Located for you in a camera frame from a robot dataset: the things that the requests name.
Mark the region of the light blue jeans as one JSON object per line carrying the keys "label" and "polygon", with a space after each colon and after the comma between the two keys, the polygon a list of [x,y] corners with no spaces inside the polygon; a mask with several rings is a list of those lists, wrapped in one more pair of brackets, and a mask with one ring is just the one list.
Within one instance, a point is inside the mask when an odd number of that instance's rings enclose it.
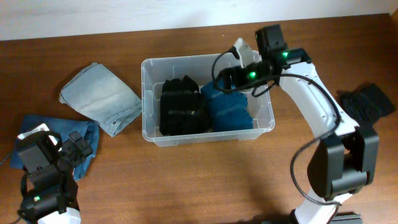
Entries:
{"label": "light blue jeans", "polygon": [[93,120],[111,137],[119,134],[142,111],[141,99],[99,63],[78,72],[61,89],[58,100]]}

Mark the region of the clear plastic storage bin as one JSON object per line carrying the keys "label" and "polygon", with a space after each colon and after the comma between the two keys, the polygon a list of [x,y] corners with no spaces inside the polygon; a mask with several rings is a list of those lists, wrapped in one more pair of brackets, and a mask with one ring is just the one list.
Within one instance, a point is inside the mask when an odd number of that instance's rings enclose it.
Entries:
{"label": "clear plastic storage bin", "polygon": [[217,54],[191,55],[183,57],[148,58],[141,64],[142,82],[142,136],[159,147],[178,146],[199,142],[256,139],[275,127],[270,93],[257,98],[252,90],[244,90],[248,99],[247,111],[253,119],[253,128],[239,131],[164,136],[159,131],[160,97],[166,80],[188,75],[199,87],[212,81],[211,66]]}

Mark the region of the small black garment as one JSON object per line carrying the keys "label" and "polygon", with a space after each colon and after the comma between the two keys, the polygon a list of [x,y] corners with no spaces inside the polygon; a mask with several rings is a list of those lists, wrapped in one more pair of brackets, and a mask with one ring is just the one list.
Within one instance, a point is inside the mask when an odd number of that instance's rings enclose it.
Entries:
{"label": "small black garment", "polygon": [[392,101],[375,83],[365,83],[354,91],[342,92],[340,105],[360,126],[372,126],[396,111]]}

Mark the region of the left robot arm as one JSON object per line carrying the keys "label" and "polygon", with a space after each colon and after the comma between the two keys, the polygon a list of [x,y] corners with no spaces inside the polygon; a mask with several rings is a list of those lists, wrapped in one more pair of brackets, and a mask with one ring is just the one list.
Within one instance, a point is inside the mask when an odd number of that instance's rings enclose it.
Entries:
{"label": "left robot arm", "polygon": [[18,215],[29,223],[80,223],[73,171],[92,153],[76,131],[66,141],[53,131],[39,131],[21,140],[17,155],[26,173],[21,180]]}

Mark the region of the dark blue garment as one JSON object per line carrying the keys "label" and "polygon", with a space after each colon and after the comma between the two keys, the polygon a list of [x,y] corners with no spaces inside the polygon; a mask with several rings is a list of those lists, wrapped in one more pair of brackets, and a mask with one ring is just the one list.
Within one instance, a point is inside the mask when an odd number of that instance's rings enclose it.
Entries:
{"label": "dark blue garment", "polygon": [[253,119],[247,110],[248,99],[245,94],[239,91],[225,94],[216,90],[213,82],[202,86],[201,94],[205,97],[214,132],[253,128]]}

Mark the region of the medium blue jeans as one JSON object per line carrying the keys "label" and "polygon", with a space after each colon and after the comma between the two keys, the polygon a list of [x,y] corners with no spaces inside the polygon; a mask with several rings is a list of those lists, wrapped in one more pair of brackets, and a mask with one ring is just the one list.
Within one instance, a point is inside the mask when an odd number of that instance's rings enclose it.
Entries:
{"label": "medium blue jeans", "polygon": [[19,133],[26,133],[40,124],[46,124],[49,130],[59,133],[62,142],[70,140],[75,141],[82,154],[85,155],[85,161],[76,166],[73,172],[73,178],[78,181],[85,177],[90,166],[92,158],[96,156],[96,150],[99,143],[99,127],[92,121],[77,121],[62,118],[53,118],[28,114],[24,116]]}

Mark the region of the large black garment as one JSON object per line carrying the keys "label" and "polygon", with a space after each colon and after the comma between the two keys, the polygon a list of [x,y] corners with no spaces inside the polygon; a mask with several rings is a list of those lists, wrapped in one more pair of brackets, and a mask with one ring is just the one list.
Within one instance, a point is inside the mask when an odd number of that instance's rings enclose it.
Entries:
{"label": "large black garment", "polygon": [[166,80],[160,97],[159,131],[164,136],[205,133],[210,129],[205,97],[189,76]]}

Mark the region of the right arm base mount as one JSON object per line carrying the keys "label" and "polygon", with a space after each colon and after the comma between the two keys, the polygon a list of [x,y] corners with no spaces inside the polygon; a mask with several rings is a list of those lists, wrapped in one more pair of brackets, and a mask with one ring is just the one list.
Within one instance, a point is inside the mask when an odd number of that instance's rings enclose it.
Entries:
{"label": "right arm base mount", "polygon": [[330,224],[363,224],[360,214],[339,214],[335,216]]}

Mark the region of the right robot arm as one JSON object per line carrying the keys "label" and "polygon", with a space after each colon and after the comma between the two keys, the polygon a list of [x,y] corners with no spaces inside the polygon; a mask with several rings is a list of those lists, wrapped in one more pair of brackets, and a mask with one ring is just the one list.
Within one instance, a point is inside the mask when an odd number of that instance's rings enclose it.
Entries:
{"label": "right robot arm", "polygon": [[313,133],[317,149],[308,167],[310,190],[293,209],[289,223],[361,223],[356,213],[340,213],[343,202],[373,182],[379,136],[347,115],[326,89],[306,51],[291,49],[280,25],[255,33],[260,59],[243,39],[229,52],[239,65],[213,73],[214,87],[223,93],[278,85],[293,99]]}

